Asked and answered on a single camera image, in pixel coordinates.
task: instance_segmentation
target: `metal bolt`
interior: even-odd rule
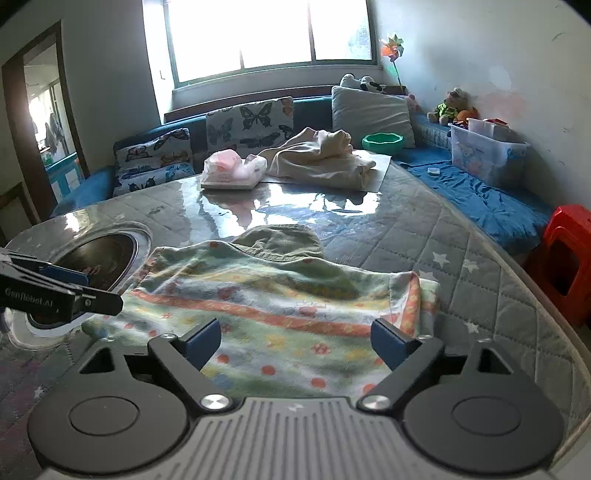
[[[371,411],[384,411],[392,406],[392,401],[383,395],[369,395],[361,401],[361,406]]]
[[[203,408],[206,410],[223,410],[224,408],[228,408],[230,406],[230,399],[219,393],[212,393],[209,395],[205,395],[199,402]]]

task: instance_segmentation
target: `folded beige clothing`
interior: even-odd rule
[[[373,160],[353,155],[351,136],[344,130],[327,132],[305,128],[282,146],[259,155],[267,160],[267,174],[291,177],[330,187],[361,189],[368,181]]]

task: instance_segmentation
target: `green bowl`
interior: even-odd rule
[[[398,134],[372,134],[367,135],[361,144],[370,152],[394,155],[404,148],[404,137]]]

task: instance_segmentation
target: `ribbed gray panel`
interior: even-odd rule
[[[47,472],[43,480],[67,477]],[[128,480],[458,480],[420,457],[387,417],[344,398],[248,398],[201,419],[172,457]],[[548,480],[543,472],[528,480]]]

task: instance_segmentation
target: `black circular stove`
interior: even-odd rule
[[[54,262],[54,265],[86,274],[89,287],[110,290],[125,276],[137,251],[138,243],[133,236],[127,233],[110,233],[74,248]],[[29,318],[40,329],[58,326],[55,320],[48,317],[34,315]]]

